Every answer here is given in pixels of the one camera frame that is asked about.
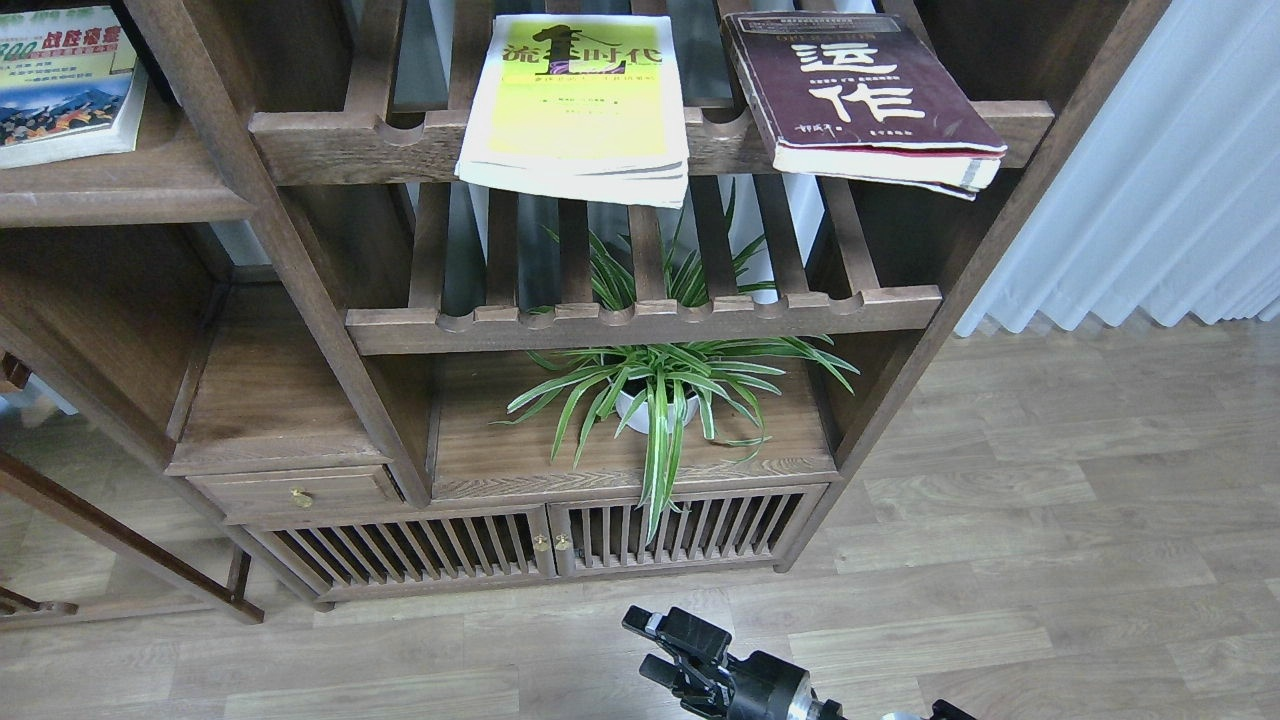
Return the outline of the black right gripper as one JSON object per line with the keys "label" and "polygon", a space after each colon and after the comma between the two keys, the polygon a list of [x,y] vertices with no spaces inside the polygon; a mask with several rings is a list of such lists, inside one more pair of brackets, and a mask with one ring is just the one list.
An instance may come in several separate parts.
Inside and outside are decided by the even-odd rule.
{"label": "black right gripper", "polygon": [[726,655],[732,635],[680,607],[650,612],[632,605],[622,626],[682,657],[649,653],[640,675],[664,687],[680,707],[704,719],[818,719],[809,673],[763,651]]}

